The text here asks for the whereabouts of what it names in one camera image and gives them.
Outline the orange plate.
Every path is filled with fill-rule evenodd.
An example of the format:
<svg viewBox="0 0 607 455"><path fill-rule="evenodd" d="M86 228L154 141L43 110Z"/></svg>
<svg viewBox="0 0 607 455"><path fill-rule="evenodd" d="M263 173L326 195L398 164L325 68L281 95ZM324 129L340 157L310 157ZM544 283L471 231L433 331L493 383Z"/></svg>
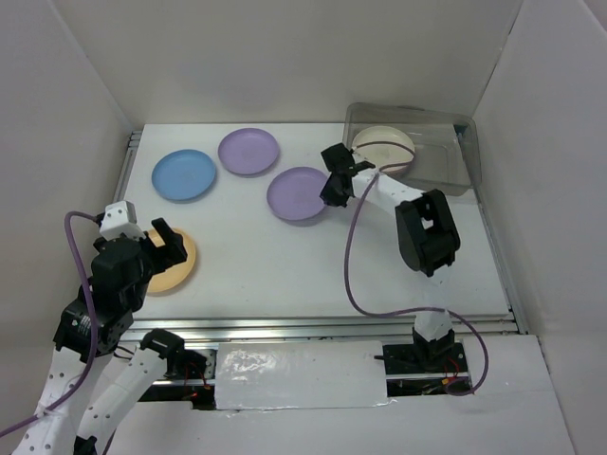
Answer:
<svg viewBox="0 0 607 455"><path fill-rule="evenodd" d="M187 260L184 263L174 265L164 272L155 275L148 284L148 294L160 295L168 291L174 291L193 273L197 256L195 242L182 229L174 228L174 232L182 237L183 245L187 253Z"/></svg>

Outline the purple plate front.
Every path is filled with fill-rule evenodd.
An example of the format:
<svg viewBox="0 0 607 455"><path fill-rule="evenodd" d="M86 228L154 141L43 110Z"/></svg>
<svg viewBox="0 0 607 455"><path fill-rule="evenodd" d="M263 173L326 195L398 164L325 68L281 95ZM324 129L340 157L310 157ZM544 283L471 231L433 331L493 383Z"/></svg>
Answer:
<svg viewBox="0 0 607 455"><path fill-rule="evenodd" d="M319 215L325 208L320 194L326 181L324 172L311 167L293 167L279 173L267 187L270 211L288 222Z"/></svg>

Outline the cream plate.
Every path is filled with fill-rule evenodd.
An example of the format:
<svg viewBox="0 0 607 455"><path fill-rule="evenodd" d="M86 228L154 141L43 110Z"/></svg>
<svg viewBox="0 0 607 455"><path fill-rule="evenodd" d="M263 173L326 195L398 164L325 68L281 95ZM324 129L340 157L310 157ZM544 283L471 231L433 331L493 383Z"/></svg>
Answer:
<svg viewBox="0 0 607 455"><path fill-rule="evenodd" d="M400 178L413 165L415 146L409 136L390 126L372 126L360 131L352 141L355 155L377 168L391 165L386 174Z"/></svg>

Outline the blue plate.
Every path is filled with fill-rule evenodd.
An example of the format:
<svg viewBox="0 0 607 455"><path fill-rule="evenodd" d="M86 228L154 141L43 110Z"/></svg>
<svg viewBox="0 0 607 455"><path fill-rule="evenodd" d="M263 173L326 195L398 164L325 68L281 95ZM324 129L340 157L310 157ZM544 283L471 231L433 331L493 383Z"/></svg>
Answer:
<svg viewBox="0 0 607 455"><path fill-rule="evenodd" d="M205 194L216 175L216 165L210 156L183 149L163 156L152 170L151 181L162 198L181 203Z"/></svg>

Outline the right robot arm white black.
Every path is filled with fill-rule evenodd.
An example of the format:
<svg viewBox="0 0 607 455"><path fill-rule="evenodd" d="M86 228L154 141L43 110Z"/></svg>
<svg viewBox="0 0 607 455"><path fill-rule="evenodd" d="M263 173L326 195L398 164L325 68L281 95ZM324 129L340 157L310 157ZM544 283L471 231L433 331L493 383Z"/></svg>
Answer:
<svg viewBox="0 0 607 455"><path fill-rule="evenodd" d="M355 230L363 204L384 209L395 218L396 240L401 259L412 271L430 278L451 266L461 239L445 194L440 190L419 191L387 175L402 164L377 166L368 160L357 161L354 151L344 144L332 145L321 152L329 177L320 198L327 207L346 207L358 200L348 228L343 259L343 283L347 299L360 314L371 318L395 318L416 314L413 328L413 359L427 372L436 370L454 346L451 319L447 309L426 306L389 313L364 310L355 300L350 279L350 257Z"/></svg>

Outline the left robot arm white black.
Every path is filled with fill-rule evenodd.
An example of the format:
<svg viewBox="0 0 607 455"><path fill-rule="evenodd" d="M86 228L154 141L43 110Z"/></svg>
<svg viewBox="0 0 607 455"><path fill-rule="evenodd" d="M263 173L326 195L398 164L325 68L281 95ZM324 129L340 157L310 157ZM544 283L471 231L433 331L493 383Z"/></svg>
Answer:
<svg viewBox="0 0 607 455"><path fill-rule="evenodd" d="M63 310L53 338L54 351L46 383L34 413L2 430L2 436L22 431L17 454L102 454L119 423L161 376L175 378L187 367L185 341L164 329L154 329L140 342L119 377L97 400L91 398L105 368L133 323L151 279L182 264L187 252L181 234L164 219L153 228L163 240L156 246L148 232L124 212L93 217L100 228L94 244L98 254L86 272L75 243L70 211L64 231L81 287Z"/></svg>

